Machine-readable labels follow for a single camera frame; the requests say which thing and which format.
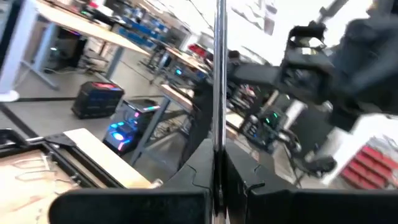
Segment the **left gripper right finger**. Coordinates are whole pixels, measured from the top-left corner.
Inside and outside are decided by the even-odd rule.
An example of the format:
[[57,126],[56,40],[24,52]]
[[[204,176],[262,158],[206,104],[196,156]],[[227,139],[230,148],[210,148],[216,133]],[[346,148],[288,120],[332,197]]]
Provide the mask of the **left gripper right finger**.
[[398,224],[398,190],[298,189],[231,141],[225,191],[231,224]]

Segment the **steel combination wrench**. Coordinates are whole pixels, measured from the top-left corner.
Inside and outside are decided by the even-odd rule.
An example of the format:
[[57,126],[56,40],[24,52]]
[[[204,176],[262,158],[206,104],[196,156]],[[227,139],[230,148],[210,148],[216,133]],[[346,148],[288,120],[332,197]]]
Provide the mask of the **steel combination wrench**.
[[227,0],[216,0],[213,59],[213,151],[215,224],[226,224],[222,189],[223,153],[226,144]]

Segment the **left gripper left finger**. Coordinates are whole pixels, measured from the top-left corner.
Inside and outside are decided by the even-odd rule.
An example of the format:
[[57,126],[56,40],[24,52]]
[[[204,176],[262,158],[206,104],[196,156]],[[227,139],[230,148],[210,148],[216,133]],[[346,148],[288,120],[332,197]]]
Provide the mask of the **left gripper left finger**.
[[50,224],[211,224],[213,143],[205,139],[185,165],[154,189],[79,189],[57,197]]

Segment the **red storage bin rack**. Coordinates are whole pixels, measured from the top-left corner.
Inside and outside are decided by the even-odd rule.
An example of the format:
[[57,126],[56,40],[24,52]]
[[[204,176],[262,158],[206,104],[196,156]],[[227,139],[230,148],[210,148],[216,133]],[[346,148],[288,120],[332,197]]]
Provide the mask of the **red storage bin rack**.
[[398,162],[368,145],[356,153],[340,176],[357,189],[398,190]]

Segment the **wooden top desk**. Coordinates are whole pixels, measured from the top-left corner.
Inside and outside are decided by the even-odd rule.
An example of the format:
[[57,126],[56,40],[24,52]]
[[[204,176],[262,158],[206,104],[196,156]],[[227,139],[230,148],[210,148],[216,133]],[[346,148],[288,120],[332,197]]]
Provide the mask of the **wooden top desk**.
[[104,76],[108,80],[112,78],[114,70],[120,61],[124,49],[133,50],[148,56],[148,53],[145,50],[141,49],[136,44],[133,44],[127,38],[107,30],[99,25],[95,25],[92,22],[89,22],[87,19],[74,16],[71,12],[67,12],[59,7],[53,7],[49,3],[44,3],[42,0],[36,0],[36,6],[38,13],[49,20],[52,24],[77,31],[88,37],[96,37],[105,42],[109,42],[118,46],[114,53],[114,57],[109,64],[108,71]]

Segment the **black crate with red lid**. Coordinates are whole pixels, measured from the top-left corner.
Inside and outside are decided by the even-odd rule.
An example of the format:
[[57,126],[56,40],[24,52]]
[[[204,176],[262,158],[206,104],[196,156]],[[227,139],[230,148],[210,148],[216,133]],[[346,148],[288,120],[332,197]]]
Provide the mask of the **black crate with red lid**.
[[119,85],[86,82],[81,85],[71,110],[79,119],[105,118],[116,111],[123,95]]

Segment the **computer with coloured lights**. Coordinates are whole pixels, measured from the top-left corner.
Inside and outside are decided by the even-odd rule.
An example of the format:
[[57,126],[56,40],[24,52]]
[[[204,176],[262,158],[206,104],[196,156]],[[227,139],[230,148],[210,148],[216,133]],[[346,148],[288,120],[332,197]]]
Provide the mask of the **computer with coloured lights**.
[[111,118],[103,143],[119,156],[135,150],[159,108],[150,99],[123,101]]

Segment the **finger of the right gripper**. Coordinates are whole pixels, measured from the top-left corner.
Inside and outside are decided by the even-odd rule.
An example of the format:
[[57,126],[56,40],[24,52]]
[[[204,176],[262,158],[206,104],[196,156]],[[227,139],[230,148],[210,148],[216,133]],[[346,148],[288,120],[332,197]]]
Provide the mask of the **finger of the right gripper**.
[[235,84],[276,86],[279,67],[247,63],[238,65],[229,72],[229,81]]

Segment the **black office chair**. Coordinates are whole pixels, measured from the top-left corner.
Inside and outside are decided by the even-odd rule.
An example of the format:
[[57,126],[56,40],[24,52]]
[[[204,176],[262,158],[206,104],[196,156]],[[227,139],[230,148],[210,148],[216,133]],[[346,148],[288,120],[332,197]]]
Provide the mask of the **black office chair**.
[[295,177],[293,184],[302,188],[301,180],[305,175],[321,179],[326,173],[331,172],[337,165],[332,156],[323,156],[310,161],[301,156],[302,145],[297,137],[290,130],[281,130],[278,140],[284,143],[284,151],[288,157],[290,167]]

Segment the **grey metal table leg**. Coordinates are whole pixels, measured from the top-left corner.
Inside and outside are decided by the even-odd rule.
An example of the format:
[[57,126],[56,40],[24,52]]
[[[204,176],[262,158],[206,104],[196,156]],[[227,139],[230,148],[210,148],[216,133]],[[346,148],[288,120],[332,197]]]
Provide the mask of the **grey metal table leg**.
[[170,134],[166,134],[164,137],[157,138],[154,141],[150,141],[150,137],[154,134],[154,131],[160,122],[178,117],[178,115],[176,115],[176,111],[173,111],[173,114],[166,113],[169,104],[174,103],[178,105],[178,107],[183,111],[182,114],[188,113],[192,109],[192,103],[190,100],[193,97],[193,86],[161,84],[159,88],[164,99],[160,104],[160,108],[155,112],[150,123],[147,125],[141,140],[132,154],[131,160],[129,161],[132,167],[136,166],[142,156],[147,156],[168,170],[174,169],[167,163],[167,161],[163,160],[152,150],[160,143],[170,142],[171,140],[169,140],[169,137],[173,135],[175,131]]

